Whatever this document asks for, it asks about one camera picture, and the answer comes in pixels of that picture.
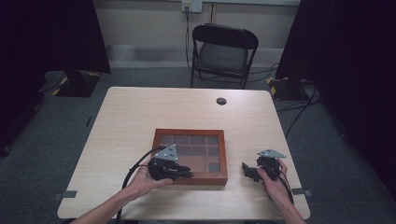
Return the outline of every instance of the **wooden box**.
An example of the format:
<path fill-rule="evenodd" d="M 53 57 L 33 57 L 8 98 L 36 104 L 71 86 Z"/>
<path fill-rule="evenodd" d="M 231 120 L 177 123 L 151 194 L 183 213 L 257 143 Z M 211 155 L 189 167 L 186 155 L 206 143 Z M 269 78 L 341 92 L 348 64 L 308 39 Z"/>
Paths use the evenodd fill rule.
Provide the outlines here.
<path fill-rule="evenodd" d="M 157 129 L 153 148 L 170 145 L 176 146 L 177 163 L 190 167 L 193 172 L 192 178 L 179 178 L 175 185 L 224 186 L 227 183 L 223 130 Z"/>

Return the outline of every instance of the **table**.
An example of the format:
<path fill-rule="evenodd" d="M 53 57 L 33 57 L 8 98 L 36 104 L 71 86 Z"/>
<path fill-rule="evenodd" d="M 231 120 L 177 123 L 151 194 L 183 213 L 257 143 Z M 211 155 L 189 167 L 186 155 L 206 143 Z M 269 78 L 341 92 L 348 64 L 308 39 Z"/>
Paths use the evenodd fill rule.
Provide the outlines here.
<path fill-rule="evenodd" d="M 218 105 L 219 97 L 227 100 Z M 138 220 L 281 219 L 261 184 L 244 176 L 256 152 L 287 156 L 292 189 L 301 187 L 271 96 L 267 91 L 113 87 L 93 124 L 58 216 L 79 217 L 120 190 L 129 169 L 151 149 L 157 128 L 224 130 L 228 182 L 220 186 L 165 186 L 128 203 L 122 218 Z M 305 196 L 294 196 L 303 218 Z"/>

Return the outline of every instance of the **hand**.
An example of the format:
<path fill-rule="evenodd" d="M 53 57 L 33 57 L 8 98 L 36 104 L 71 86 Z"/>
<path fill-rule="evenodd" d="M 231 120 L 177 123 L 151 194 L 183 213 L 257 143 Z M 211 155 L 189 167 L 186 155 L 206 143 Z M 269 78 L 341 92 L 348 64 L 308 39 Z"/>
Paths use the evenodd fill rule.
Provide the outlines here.
<path fill-rule="evenodd" d="M 286 181 L 285 175 L 287 175 L 288 167 L 286 167 L 285 163 L 281 159 L 277 159 L 280 165 L 280 178 Z M 281 180 L 272 180 L 268 174 L 262 169 L 258 168 L 257 173 L 262 177 L 262 186 L 265 192 L 271 197 L 271 199 L 280 206 L 282 203 L 291 203 L 288 191 L 285 186 L 282 184 Z"/>
<path fill-rule="evenodd" d="M 173 180 L 170 178 L 158 181 L 154 180 L 149 174 L 149 168 L 147 167 L 148 163 L 149 160 L 141 164 L 131 183 L 125 188 L 134 193 L 135 199 L 148 194 L 153 189 L 173 183 Z"/>

